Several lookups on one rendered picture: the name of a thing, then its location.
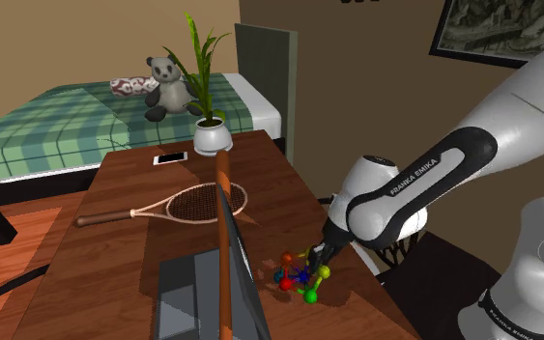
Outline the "colourful ball-and-stick toy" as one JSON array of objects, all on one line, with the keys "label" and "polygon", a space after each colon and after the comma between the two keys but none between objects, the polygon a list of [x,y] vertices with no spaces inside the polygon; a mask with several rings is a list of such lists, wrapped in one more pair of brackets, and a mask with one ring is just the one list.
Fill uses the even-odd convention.
[{"label": "colourful ball-and-stick toy", "polygon": [[306,260],[308,255],[308,250],[302,253],[283,252],[273,280],[281,291],[298,293],[305,303],[312,304],[317,302],[318,288],[330,277],[331,270],[326,265],[311,270]]}]

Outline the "brown wooden baseball bat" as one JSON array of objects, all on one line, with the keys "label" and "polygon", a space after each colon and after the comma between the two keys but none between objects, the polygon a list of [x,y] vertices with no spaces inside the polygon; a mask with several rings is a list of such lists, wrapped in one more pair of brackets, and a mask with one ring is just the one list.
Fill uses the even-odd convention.
[{"label": "brown wooden baseball bat", "polygon": [[229,155],[225,150],[218,151],[215,156],[216,207],[218,224],[218,269],[219,269],[219,340],[233,340],[231,279],[229,236],[223,212],[223,199],[230,194]]}]

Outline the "grey laptop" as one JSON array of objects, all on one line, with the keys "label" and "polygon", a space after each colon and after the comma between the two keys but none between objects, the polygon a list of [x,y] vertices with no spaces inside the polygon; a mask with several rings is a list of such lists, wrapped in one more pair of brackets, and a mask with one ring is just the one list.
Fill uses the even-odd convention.
[{"label": "grey laptop", "polygon": [[[234,216],[246,203],[243,187],[231,184],[223,202],[229,232],[233,340],[272,340],[254,276]],[[218,340],[218,249],[159,264],[154,340]]]}]

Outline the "green plant in white pot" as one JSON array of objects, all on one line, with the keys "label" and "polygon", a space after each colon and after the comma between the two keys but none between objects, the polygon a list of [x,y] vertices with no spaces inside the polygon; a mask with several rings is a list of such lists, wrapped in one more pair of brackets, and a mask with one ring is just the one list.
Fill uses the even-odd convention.
[{"label": "green plant in white pot", "polygon": [[213,109],[214,96],[210,92],[211,66],[215,48],[222,38],[228,36],[228,33],[213,37],[214,29],[211,29],[204,43],[200,43],[193,18],[188,12],[185,12],[185,17],[190,31],[198,73],[189,73],[171,49],[166,46],[163,48],[176,62],[189,88],[193,91],[195,100],[187,104],[188,109],[191,111],[197,109],[203,116],[196,123],[196,131],[193,135],[194,150],[201,156],[215,156],[219,151],[229,151],[233,146],[231,133],[225,125],[225,113],[220,109]]}]

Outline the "white smartphone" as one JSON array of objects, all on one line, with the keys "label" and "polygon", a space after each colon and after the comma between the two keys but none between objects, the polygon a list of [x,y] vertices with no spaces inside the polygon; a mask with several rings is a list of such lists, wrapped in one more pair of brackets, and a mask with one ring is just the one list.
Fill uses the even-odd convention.
[{"label": "white smartphone", "polygon": [[153,164],[161,165],[166,163],[180,162],[184,160],[187,160],[187,152],[178,152],[173,154],[155,156],[153,159]]}]

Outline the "brown wooden desk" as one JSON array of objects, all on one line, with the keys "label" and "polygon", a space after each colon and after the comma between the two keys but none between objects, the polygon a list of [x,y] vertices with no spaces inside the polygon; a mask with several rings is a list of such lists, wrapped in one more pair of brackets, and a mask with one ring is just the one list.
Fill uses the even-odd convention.
[{"label": "brown wooden desk", "polygon": [[[187,160],[154,165],[155,156]],[[319,300],[306,304],[272,277],[285,251],[319,241],[326,214],[264,131],[238,133],[230,179],[248,196],[237,221],[272,340],[416,340],[414,328],[354,249],[332,262]],[[108,154],[78,213],[142,208],[211,182],[215,161],[189,141]],[[158,268],[163,261],[217,247],[213,223],[133,218],[71,227],[55,253],[14,340],[153,340]]]}]

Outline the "panda plush toy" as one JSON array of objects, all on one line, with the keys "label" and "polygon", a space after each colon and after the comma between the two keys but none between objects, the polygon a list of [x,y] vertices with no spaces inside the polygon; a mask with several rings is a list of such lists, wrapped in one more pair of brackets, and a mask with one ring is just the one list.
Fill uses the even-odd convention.
[{"label": "panda plush toy", "polygon": [[202,110],[196,106],[199,100],[195,91],[187,81],[182,80],[182,73],[175,59],[167,57],[148,57],[147,65],[151,68],[152,77],[158,83],[156,88],[145,98],[149,109],[144,117],[149,122],[160,122],[167,114],[189,112],[194,116],[201,116]]}]

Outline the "red and white patterned pillow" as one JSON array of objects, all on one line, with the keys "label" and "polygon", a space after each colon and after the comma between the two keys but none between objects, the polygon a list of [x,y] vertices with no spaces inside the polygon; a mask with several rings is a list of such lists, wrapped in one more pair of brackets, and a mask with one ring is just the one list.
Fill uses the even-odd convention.
[{"label": "red and white patterned pillow", "polygon": [[116,97],[147,95],[159,85],[152,76],[117,77],[109,81],[111,93]]}]

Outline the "bed with green checked cover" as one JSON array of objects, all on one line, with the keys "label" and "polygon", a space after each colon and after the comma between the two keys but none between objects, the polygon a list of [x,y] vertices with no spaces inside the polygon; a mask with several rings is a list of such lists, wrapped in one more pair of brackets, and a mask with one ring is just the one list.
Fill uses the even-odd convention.
[{"label": "bed with green checked cover", "polygon": [[[233,133],[264,130],[294,156],[298,34],[238,23],[239,70],[214,73],[210,91]],[[117,97],[108,82],[53,88],[0,118],[0,207],[89,188],[109,152],[192,139],[197,117],[145,120],[141,96]],[[0,213],[0,244],[16,230]]]}]

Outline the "dark framed wall picture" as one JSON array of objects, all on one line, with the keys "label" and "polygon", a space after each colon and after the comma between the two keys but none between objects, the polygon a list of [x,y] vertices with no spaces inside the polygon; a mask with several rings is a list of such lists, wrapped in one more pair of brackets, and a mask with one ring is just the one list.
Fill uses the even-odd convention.
[{"label": "dark framed wall picture", "polygon": [[544,50],[544,0],[444,0],[433,56],[518,69]]}]

